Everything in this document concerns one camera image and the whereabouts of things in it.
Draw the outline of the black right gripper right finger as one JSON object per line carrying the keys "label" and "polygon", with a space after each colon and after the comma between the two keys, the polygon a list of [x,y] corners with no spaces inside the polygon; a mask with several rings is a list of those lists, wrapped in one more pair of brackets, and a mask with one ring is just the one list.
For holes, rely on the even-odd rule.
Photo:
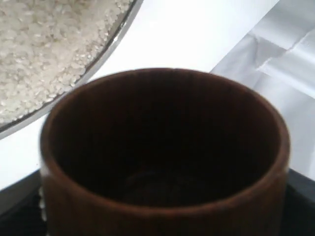
{"label": "black right gripper right finger", "polygon": [[280,235],[315,236],[315,181],[289,170]]}

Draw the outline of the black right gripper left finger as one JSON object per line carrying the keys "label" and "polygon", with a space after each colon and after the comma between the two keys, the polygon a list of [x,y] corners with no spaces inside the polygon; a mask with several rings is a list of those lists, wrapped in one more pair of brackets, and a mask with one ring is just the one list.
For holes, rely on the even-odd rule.
{"label": "black right gripper left finger", "polygon": [[45,236],[42,220],[39,171],[0,191],[0,234],[2,236]]}

